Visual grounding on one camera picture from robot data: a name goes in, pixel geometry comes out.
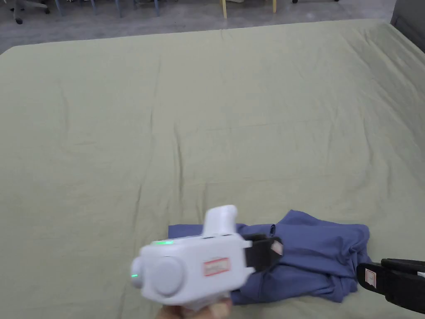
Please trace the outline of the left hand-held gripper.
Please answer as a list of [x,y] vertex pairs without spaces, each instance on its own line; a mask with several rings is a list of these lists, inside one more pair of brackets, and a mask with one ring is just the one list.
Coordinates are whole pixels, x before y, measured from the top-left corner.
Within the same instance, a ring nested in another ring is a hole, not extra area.
[[254,272],[271,269],[283,256],[278,236],[240,235],[233,205],[207,211],[198,236],[154,241],[131,264],[131,282],[142,297],[197,311],[242,287]]

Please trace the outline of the person's left hand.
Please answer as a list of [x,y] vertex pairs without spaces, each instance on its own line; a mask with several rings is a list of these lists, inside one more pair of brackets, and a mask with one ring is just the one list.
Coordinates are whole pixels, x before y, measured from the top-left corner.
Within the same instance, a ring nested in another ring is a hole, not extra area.
[[157,313],[156,319],[228,319],[233,303],[230,298],[210,304],[198,311],[181,306],[164,305]]

